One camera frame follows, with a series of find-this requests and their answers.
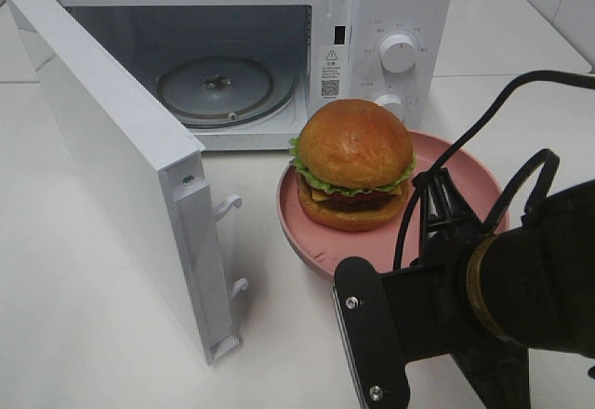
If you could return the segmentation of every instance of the microwave door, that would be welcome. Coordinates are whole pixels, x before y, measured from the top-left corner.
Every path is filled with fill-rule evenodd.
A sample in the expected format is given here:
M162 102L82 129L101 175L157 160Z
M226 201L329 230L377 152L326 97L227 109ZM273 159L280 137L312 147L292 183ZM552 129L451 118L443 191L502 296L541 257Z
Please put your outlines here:
M7 1L92 196L212 363L239 338L204 147L57 1Z

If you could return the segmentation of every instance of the sticker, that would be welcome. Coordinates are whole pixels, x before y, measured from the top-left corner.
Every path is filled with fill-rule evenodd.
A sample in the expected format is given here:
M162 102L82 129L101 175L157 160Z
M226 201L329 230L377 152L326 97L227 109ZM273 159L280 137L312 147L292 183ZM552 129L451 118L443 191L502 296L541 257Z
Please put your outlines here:
M347 50L343 45L329 45L320 47L319 76L321 99L336 99L343 97L343 90L347 87L344 79L346 71Z

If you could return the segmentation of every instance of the lettuce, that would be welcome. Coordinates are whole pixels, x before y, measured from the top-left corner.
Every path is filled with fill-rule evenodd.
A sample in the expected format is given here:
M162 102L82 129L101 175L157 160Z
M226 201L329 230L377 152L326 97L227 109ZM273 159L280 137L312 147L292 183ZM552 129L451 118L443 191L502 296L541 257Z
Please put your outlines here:
M397 187L397 185L399 183L405 181L407 179L407 177L409 177L411 175L411 173L413 172L413 169L416 167L416 157L414 154L413 161L411 162L411 164L404 170L404 172L401 174L401 176L398 177L396 180L394 180L392 183L385 184L384 186L379 186L374 189L347 189L347 188L342 188L340 186L335 186L333 184L329 184L329 183L322 181L321 179L315 177L312 174L312 172L310 170L308 170L308 168L299 159L298 139L291 138L289 140L289 144L291 146L289 148L289 154L294 156L294 159L291 160L291 165L296 168L297 172L299 172L301 175L304 176L304 178L306 179L308 184L310 184L314 189L319 189L319 190L324 191L328 194L333 193L333 192L339 192L341 195L344 195L346 197L352 197L356 193L370 193L372 191L383 191L383 192L392 191L394 188Z

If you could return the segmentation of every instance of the cheese slice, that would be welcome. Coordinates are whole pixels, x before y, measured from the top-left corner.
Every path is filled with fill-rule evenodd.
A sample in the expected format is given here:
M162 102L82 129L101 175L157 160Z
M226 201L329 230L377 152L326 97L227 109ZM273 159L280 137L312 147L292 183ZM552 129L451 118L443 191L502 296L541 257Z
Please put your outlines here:
M314 202L320 203L325 202L326 200L330 200L329 196L326 195L324 192L321 192L317 189L310 188L312 194L312 200ZM392 190L389 191L389 195L401 195L403 192L401 190L401 183L397 184L397 186Z

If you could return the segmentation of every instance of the microwave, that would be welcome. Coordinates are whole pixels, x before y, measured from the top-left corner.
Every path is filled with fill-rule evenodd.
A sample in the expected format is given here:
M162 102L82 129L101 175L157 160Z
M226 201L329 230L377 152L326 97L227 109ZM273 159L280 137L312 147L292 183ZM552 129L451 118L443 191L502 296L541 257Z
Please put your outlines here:
M418 128L449 0L7 0L93 196L208 363L238 346L202 152L279 150L329 101Z

